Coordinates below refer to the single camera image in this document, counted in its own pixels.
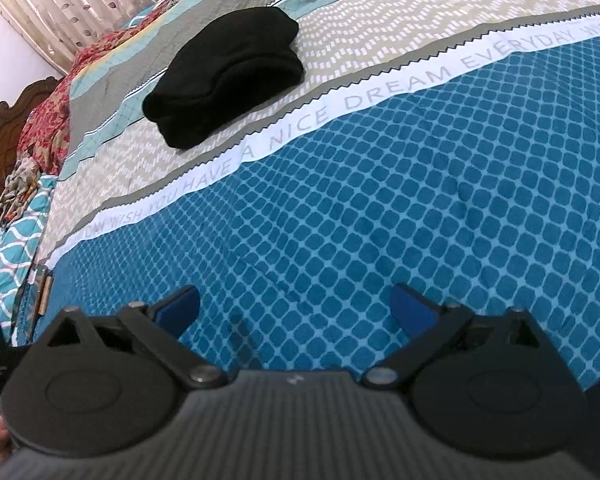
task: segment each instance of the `folded black fabric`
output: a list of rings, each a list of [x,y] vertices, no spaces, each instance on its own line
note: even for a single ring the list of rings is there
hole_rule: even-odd
[[[277,7],[213,20],[176,54],[142,103],[172,148],[189,149],[214,130],[302,81],[290,45],[298,24]]]

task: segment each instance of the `blue grid pattern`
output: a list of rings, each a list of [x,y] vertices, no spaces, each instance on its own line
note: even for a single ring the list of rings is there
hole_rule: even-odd
[[[600,38],[506,60],[333,120],[62,257],[63,305],[113,313],[186,283],[182,341],[225,368],[365,370],[406,341],[407,282],[531,310],[600,378]]]

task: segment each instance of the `black device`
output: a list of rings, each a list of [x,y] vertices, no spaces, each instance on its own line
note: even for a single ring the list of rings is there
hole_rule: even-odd
[[[600,454],[577,446],[597,431],[586,396],[528,312],[399,289],[419,334],[359,381],[225,373],[176,340],[197,315],[191,288],[111,317],[66,308],[0,355],[17,449],[0,480],[600,479]]]

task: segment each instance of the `gray fabric stripe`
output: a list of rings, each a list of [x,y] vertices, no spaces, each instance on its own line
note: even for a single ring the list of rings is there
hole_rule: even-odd
[[[160,28],[160,34],[128,61],[109,69],[107,76],[70,102],[71,140],[69,153],[84,133],[102,124],[120,106],[129,89],[136,88],[165,69],[176,53],[208,23],[245,7],[264,6],[273,0],[203,0],[177,20]]]
[[[478,25],[477,27],[474,27],[470,30],[460,32],[459,34],[451,36],[450,38],[444,38],[442,40],[434,41],[433,43],[430,43],[422,47],[421,49],[415,50],[413,52],[408,52],[407,54],[397,57],[396,59],[393,59],[389,62],[364,68],[353,74],[348,74],[341,78],[329,81],[324,85],[315,88],[308,94],[302,96],[302,98],[289,104],[288,106],[280,110],[279,113],[277,113],[275,116],[262,119],[261,121],[257,121],[256,123],[248,124],[248,126],[246,126],[243,130],[236,133],[233,137],[227,139],[220,146],[217,146],[216,148],[209,150],[206,153],[203,153],[196,159],[188,162],[187,164],[182,165],[177,170],[172,171],[170,174],[163,177],[162,179],[157,180],[156,182],[149,184],[148,186],[143,187],[142,189],[134,193],[105,200],[99,208],[95,209],[94,211],[86,215],[84,218],[82,218],[71,230],[71,232],[62,237],[61,240],[54,246],[53,250],[63,245],[69,236],[85,227],[89,222],[91,222],[95,218],[97,213],[99,213],[100,211],[120,205],[131,204],[133,202],[136,202],[137,200],[140,200],[141,198],[144,198],[159,191],[168,183],[180,177],[195,166],[213,160],[220,153],[225,152],[226,150],[235,146],[250,133],[257,132],[265,128],[266,126],[273,124],[275,121],[279,120],[284,115],[290,113],[296,108],[299,108],[311,102],[314,99],[319,98],[321,95],[326,94],[331,89],[357,83],[361,80],[368,79],[371,76],[379,75],[382,72],[388,72],[389,70],[392,70],[394,68],[400,68],[411,62],[418,62],[420,60],[429,59],[430,57],[436,57],[450,48],[465,44],[468,41],[477,40],[478,38],[481,38],[489,32],[501,32],[505,30],[511,30],[517,27],[524,27],[525,25],[542,25],[544,23],[564,22],[567,20],[583,18],[586,16],[593,16],[596,14],[600,14],[600,4],[596,6],[584,7],[581,9],[568,10],[566,12],[552,12],[551,14],[544,14],[542,16],[524,16],[522,18],[515,18],[501,23],[485,23],[482,25]],[[47,260],[48,258],[44,258],[40,261],[40,263],[44,264]]]

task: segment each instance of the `white wall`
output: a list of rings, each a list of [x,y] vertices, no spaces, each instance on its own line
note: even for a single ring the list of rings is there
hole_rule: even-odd
[[[10,105],[25,86],[52,75],[60,75],[0,15],[0,101]]]

